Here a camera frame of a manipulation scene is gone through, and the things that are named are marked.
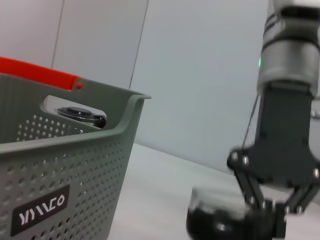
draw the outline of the gray plastic basket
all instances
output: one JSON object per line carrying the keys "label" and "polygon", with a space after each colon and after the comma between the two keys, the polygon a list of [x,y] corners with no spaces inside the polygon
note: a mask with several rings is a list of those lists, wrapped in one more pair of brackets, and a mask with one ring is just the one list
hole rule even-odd
{"label": "gray plastic basket", "polygon": [[[108,123],[48,112],[47,96],[102,110]],[[0,74],[0,240],[106,240],[147,98],[83,78],[65,90]]]}

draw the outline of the screw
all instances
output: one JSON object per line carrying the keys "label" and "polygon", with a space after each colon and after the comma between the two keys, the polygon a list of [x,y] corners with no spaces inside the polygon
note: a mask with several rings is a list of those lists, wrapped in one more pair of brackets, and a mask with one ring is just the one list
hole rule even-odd
{"label": "screw", "polygon": [[296,213],[297,213],[297,214],[302,214],[303,211],[304,211],[304,210],[303,210],[303,208],[302,208],[301,206],[298,206],[298,207],[296,208]]}
{"label": "screw", "polygon": [[249,158],[247,156],[243,156],[242,161],[243,161],[244,165],[248,165],[249,164]]}
{"label": "screw", "polygon": [[290,213],[290,207],[286,206],[284,209],[285,214],[289,214]]}
{"label": "screw", "polygon": [[253,196],[249,198],[249,203],[255,204],[255,198]]}
{"label": "screw", "polygon": [[313,175],[314,175],[315,178],[318,179],[318,178],[320,177],[319,169],[315,168],[315,169],[313,170]]}
{"label": "screw", "polygon": [[238,160],[238,153],[233,152],[233,153],[231,154],[231,158],[232,158],[233,161],[237,161],[237,160]]}

